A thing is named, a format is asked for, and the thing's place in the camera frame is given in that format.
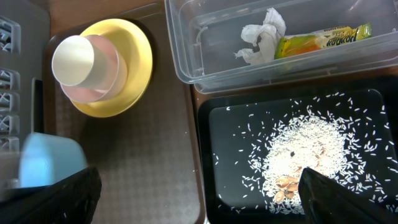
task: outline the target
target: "stacked dishes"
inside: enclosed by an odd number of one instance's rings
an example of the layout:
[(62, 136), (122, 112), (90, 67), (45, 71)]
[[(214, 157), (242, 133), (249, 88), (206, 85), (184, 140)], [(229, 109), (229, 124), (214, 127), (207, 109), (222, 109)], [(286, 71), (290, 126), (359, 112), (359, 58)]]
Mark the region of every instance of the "stacked dishes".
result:
[(61, 42), (52, 71), (78, 110), (110, 117), (130, 108), (145, 92), (152, 51), (140, 28), (122, 19), (108, 19)]

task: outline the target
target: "crumpled tissue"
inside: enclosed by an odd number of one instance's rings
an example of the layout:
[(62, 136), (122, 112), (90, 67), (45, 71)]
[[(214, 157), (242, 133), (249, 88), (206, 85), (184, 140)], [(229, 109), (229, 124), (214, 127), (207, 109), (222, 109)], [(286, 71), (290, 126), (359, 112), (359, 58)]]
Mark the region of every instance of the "crumpled tissue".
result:
[(254, 52), (253, 49), (242, 49), (235, 54), (235, 57), (243, 57), (246, 63), (259, 65), (275, 59), (275, 51), (279, 41), (285, 36), (286, 24), (282, 16), (274, 9), (267, 9), (267, 15), (261, 25), (247, 25), (243, 27), (241, 38), (257, 47), (257, 39), (260, 51)]

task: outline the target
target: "clear plastic container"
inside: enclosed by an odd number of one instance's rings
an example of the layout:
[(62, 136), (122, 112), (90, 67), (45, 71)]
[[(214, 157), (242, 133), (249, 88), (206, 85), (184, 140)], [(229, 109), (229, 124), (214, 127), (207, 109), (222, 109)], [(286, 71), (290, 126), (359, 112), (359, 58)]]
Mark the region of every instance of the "clear plastic container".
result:
[[(291, 82), (397, 65), (398, 2), (393, 0), (165, 0), (170, 44), (178, 77), (201, 93)], [(248, 24), (262, 24), (267, 9), (284, 18), (286, 35), (368, 22), (373, 37), (328, 49), (249, 65), (234, 53), (253, 48), (241, 39)], [(359, 58), (367, 58), (366, 63)]]

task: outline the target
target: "light blue object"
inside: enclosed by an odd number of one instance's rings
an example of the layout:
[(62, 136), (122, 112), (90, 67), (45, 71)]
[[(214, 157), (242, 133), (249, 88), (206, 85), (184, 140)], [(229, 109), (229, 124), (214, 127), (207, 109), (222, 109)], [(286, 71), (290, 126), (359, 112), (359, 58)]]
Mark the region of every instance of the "light blue object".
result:
[(19, 163), (21, 187), (52, 185), (87, 167), (80, 145), (68, 138), (32, 133)]

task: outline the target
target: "yellow plate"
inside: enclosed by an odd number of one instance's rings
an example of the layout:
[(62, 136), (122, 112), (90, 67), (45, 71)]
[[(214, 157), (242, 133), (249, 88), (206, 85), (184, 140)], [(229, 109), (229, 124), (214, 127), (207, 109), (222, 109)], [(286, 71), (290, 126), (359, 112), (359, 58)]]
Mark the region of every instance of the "yellow plate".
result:
[(152, 73), (152, 49), (143, 31), (122, 19), (97, 22), (80, 35), (93, 34), (108, 38), (125, 59), (128, 69), (126, 84), (113, 99), (87, 104), (72, 103), (84, 114), (107, 118), (129, 109), (144, 94)]

